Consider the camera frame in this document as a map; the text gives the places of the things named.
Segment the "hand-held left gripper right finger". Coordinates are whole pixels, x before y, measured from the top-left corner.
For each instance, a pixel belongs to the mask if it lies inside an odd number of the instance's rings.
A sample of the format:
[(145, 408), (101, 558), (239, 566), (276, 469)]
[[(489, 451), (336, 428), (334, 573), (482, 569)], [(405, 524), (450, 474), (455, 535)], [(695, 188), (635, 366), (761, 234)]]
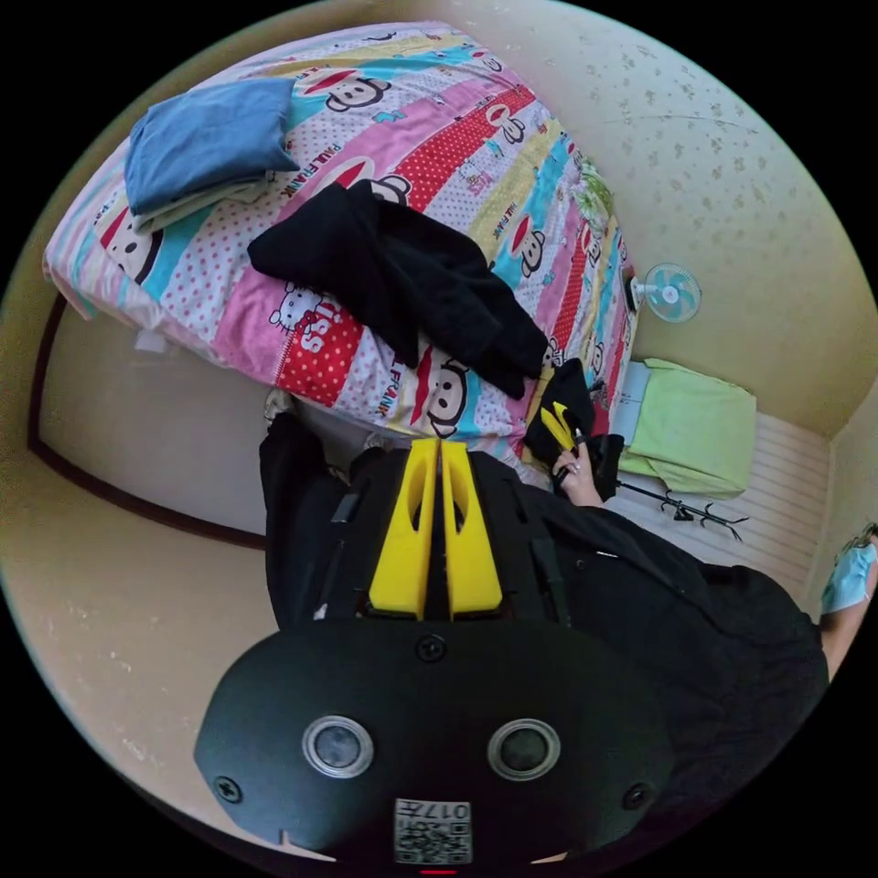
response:
[(502, 590), (464, 444), (441, 443), (445, 576), (453, 619), (496, 613)]

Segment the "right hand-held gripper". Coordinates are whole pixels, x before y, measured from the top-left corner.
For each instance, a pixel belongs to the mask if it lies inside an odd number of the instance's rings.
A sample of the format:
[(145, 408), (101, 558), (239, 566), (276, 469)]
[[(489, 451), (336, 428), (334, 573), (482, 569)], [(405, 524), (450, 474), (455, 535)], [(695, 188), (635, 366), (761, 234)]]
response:
[(585, 381), (583, 364), (570, 359), (554, 369), (534, 413), (529, 416), (524, 445), (530, 457), (550, 469), (561, 451), (574, 449), (573, 430), (587, 442), (594, 430), (595, 409)]

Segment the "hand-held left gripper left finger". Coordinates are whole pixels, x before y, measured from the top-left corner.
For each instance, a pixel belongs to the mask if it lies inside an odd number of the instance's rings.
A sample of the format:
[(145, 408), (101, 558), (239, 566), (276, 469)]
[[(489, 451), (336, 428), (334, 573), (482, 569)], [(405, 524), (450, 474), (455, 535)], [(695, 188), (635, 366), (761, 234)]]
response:
[(438, 457), (439, 441), (421, 439), (405, 458), (369, 587), (371, 608), (380, 614), (424, 619)]

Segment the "person's right hand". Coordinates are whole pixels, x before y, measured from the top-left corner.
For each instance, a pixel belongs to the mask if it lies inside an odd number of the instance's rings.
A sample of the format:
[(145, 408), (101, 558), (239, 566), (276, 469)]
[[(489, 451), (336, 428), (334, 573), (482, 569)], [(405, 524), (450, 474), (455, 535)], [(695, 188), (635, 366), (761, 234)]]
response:
[(585, 437), (579, 428), (573, 430), (573, 447), (560, 452), (551, 472), (554, 485), (574, 506), (601, 508), (605, 504), (595, 486)]

